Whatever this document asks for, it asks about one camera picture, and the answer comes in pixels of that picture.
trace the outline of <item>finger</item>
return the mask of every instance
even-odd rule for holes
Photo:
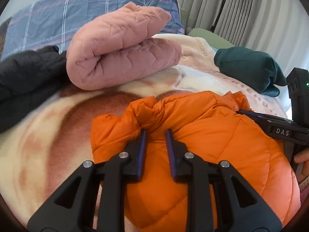
[[[299,152],[294,156],[294,162],[299,164],[309,160],[309,148]]]
[[[303,182],[309,176],[309,160],[304,163],[302,167],[302,172],[300,173],[298,182]]]

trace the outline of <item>screw head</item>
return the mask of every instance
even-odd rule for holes
[[[221,161],[220,162],[220,165],[222,166],[222,167],[229,167],[230,166],[230,163],[228,162],[228,161],[226,161],[226,160],[223,160],[223,161]]]
[[[194,158],[194,154],[190,153],[190,152],[185,153],[184,156],[185,156],[186,159],[193,159]]]
[[[86,160],[86,161],[84,161],[84,163],[82,165],[85,168],[89,168],[89,167],[92,167],[93,162],[91,160]]]
[[[128,152],[121,152],[121,153],[119,154],[119,157],[120,157],[121,159],[126,159],[126,158],[129,157],[129,153],[128,153]]]

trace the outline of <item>pink quilted blanket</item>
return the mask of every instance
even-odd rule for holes
[[[83,90],[98,90],[144,78],[178,64],[175,41],[151,38],[171,19],[159,7],[129,2],[77,31],[67,51],[67,73]]]
[[[26,225],[32,214],[85,160],[92,160],[92,119],[121,116],[131,101],[211,90],[223,95],[242,91],[256,112],[286,117],[276,98],[263,96],[227,77],[214,65],[215,52],[202,38],[160,34],[182,47],[179,64],[117,87],[82,91],[70,85],[23,122],[0,134],[0,192]],[[126,231],[138,231],[126,219]]]

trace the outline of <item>curtain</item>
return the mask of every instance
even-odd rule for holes
[[[210,29],[219,13],[222,0],[184,0],[191,28]],[[234,45],[246,42],[259,11],[261,0],[226,0],[214,33]]]

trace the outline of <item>bedsheet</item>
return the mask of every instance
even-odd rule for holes
[[[254,111],[286,117],[276,98],[259,95],[219,72],[214,50],[203,38],[159,34],[182,46],[177,66],[144,79],[98,91],[63,88],[20,124],[0,134],[0,193],[14,215],[26,225],[32,214],[85,160],[92,160],[92,119],[121,116],[131,101],[211,90],[223,95],[242,91]],[[125,219],[126,231],[138,231]]]
[[[1,60],[17,52],[37,50],[45,45],[57,45],[63,52],[80,27],[130,1],[140,6],[161,7],[171,13],[171,20],[159,33],[184,33],[175,0],[41,0],[22,9],[4,23],[0,29],[0,51],[3,45]]]

